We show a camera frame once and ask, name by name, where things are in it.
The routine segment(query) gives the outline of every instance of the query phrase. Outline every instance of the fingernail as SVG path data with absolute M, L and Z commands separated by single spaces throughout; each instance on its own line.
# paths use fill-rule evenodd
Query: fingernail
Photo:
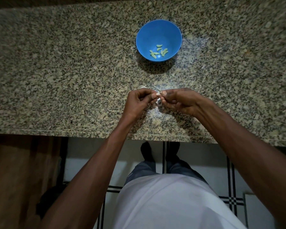
M 162 96 L 166 96 L 167 92 L 166 92 L 166 91 L 162 91 L 162 92 L 160 92 L 160 94 L 161 94 Z

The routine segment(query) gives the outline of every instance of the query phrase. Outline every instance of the blue bowl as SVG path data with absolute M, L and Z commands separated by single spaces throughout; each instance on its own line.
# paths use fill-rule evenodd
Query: blue bowl
M 179 28 L 166 20 L 154 20 L 146 23 L 137 34 L 136 44 L 140 54 L 153 62 L 163 62 L 173 57 L 179 51 L 182 43 L 182 35 Z M 156 55 L 156 59 L 150 55 L 150 51 L 157 51 L 156 45 L 163 45 L 162 49 L 167 48 L 168 53 L 164 57 Z

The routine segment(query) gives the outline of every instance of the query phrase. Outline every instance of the t-shirt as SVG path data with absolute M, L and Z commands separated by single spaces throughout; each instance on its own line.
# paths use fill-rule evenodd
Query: t-shirt
M 246 227 L 209 185 L 181 174 L 140 177 L 117 198 L 114 229 Z

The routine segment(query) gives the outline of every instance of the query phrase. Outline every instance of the person's left arm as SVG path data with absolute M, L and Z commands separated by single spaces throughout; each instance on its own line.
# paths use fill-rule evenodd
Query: person's left arm
M 147 88 L 129 92 L 117 127 L 49 208 L 41 229 L 93 227 L 126 136 L 157 98 L 156 91 Z

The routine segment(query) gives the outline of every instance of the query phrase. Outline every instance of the blue jeans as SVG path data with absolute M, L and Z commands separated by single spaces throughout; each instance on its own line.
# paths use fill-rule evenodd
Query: blue jeans
M 208 184 L 206 180 L 195 170 L 193 170 L 188 163 L 183 160 L 179 160 L 176 163 L 167 162 L 167 173 L 177 173 L 185 176 L 193 177 Z M 156 172 L 156 163 L 143 161 L 136 165 L 133 171 L 126 178 L 126 185 L 128 182 L 135 180 L 136 178 L 145 177 L 149 175 L 159 174 Z

